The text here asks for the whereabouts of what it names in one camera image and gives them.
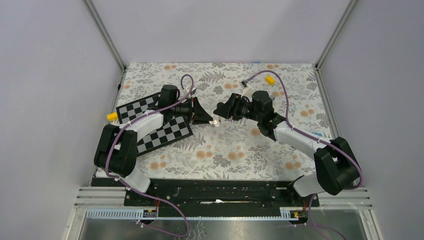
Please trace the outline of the white earbud case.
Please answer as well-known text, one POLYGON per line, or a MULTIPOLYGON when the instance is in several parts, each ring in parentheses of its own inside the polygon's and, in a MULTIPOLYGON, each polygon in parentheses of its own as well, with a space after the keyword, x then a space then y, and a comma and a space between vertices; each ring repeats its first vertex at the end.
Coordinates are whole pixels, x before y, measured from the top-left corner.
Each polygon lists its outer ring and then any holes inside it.
POLYGON ((219 119, 214 119, 210 121, 209 124, 212 125, 213 127, 219 127, 221 124, 221 121, 219 119))

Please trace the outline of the blue block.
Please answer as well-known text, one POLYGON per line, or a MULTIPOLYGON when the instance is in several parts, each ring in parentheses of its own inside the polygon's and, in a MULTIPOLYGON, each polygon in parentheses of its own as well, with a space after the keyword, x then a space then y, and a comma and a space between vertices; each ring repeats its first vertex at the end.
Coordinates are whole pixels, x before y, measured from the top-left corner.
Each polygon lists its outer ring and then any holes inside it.
POLYGON ((317 136, 320 136, 320 137, 323 137, 323 134, 322 133, 319 133, 319 132, 312 132, 312 134, 317 135, 317 136))

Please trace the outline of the yellow block left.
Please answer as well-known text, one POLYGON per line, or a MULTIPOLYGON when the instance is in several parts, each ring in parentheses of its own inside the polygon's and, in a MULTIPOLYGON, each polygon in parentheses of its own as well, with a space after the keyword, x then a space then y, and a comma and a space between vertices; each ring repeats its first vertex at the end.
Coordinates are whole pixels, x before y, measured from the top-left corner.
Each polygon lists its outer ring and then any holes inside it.
POLYGON ((118 119, 119 119, 119 116, 118 116, 118 113, 117 113, 117 112, 113 112, 113 113, 108 114, 108 115, 106 116, 106 118, 107 118, 107 120, 108 120, 109 122, 113 122, 113 121, 118 120, 118 119))

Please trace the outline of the yellow block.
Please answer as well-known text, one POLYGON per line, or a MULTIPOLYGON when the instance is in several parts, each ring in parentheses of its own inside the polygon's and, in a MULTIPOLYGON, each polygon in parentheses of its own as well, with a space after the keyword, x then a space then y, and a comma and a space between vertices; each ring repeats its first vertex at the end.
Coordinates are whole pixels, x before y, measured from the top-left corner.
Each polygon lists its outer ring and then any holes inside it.
POLYGON ((264 80, 267 84, 271 86, 275 84, 275 79, 271 76, 266 76, 264 80))
POLYGON ((108 114, 108 115, 106 116, 106 118, 107 118, 107 120, 108 120, 109 122, 113 122, 113 121, 118 120, 118 119, 119 119, 119 116, 118 116, 118 113, 117 113, 117 112, 113 112, 113 113, 108 114))

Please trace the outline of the black earbud charging case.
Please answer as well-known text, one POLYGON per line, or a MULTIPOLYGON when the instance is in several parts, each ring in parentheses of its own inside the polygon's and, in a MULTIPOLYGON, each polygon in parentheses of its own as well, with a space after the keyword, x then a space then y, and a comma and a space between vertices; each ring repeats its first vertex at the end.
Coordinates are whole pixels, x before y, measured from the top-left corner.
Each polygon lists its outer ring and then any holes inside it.
POLYGON ((217 104, 216 108, 217 108, 217 109, 219 109, 219 108, 221 108, 223 105, 224 105, 224 103, 223 103, 223 102, 219 102, 219 103, 217 104))

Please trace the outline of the black white checkerboard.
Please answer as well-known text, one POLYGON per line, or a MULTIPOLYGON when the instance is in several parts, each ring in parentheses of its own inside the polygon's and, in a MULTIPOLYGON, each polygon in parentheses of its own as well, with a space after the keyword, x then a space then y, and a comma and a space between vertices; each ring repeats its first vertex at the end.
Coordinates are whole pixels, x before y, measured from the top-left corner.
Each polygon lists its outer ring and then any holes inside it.
MULTIPOLYGON (((160 93, 154 93, 115 108, 118 121, 126 123, 141 116, 152 106, 156 106, 160 93)), ((176 141, 193 135, 192 129, 184 117, 173 117, 162 127, 151 131, 137 143, 137 155, 142 156, 176 141)))

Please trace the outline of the floral table mat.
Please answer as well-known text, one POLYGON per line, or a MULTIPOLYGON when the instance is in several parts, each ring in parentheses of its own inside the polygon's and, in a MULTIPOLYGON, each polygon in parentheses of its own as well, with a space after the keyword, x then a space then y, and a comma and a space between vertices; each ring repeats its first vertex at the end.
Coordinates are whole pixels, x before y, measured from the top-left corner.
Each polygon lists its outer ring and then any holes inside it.
MULTIPOLYGON (((201 106, 212 113, 219 102, 243 91, 241 81, 274 97, 275 111, 292 125, 332 137, 312 64, 289 63, 131 63, 118 105, 157 93, 165 84, 194 84, 201 106), (265 81, 275 80, 274 85, 265 81)), ((294 180, 315 171, 302 152, 263 136, 255 121, 222 119, 219 127, 193 125, 193 135, 137 158, 150 178, 294 180)))

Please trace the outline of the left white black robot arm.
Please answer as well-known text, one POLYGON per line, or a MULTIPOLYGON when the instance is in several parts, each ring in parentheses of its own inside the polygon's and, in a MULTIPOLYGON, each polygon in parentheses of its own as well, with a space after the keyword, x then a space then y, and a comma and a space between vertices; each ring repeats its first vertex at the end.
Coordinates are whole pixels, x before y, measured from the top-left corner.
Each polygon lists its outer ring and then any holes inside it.
POLYGON ((136 168, 138 142, 177 117, 183 117, 193 125, 213 121, 197 97, 180 100, 179 93, 177 86, 166 84, 141 119, 121 125, 107 124, 95 151, 94 165, 103 169, 108 176, 122 179, 129 187, 136 189, 135 197, 144 206, 154 202, 155 192, 149 188, 150 179, 136 168))

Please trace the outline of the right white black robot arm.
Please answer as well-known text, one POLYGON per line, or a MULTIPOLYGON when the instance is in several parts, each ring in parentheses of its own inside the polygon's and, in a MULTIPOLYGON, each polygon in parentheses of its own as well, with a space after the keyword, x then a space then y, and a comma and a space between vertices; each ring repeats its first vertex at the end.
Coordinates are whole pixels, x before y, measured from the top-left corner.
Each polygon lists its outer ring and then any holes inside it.
POLYGON ((293 206, 301 205, 316 193, 335 196, 361 176, 353 151, 344 138, 321 138, 290 125, 286 117, 275 112, 266 91, 255 91, 251 99, 233 93, 227 102, 219 102, 213 113, 234 121, 242 118, 256 121, 262 135, 287 144, 314 161, 315 172, 295 179, 289 186, 286 198, 293 206))

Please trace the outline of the yellow block right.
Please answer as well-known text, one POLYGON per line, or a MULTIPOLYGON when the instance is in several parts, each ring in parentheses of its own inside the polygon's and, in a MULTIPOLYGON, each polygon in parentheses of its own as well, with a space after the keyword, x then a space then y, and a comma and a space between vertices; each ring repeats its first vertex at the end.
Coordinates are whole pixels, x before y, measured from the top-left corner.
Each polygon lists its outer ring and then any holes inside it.
POLYGON ((271 76, 266 76, 264 80, 267 84, 271 86, 275 84, 275 79, 271 76))

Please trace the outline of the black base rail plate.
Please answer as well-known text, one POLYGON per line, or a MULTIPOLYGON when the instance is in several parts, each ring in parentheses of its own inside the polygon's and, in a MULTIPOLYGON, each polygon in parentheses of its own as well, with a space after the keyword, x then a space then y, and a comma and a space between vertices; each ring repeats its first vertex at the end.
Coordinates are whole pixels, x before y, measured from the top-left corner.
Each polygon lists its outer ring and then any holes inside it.
POLYGON ((280 208, 302 210, 318 197, 297 196, 288 181, 151 179, 146 192, 167 200, 186 217, 279 217, 280 208))

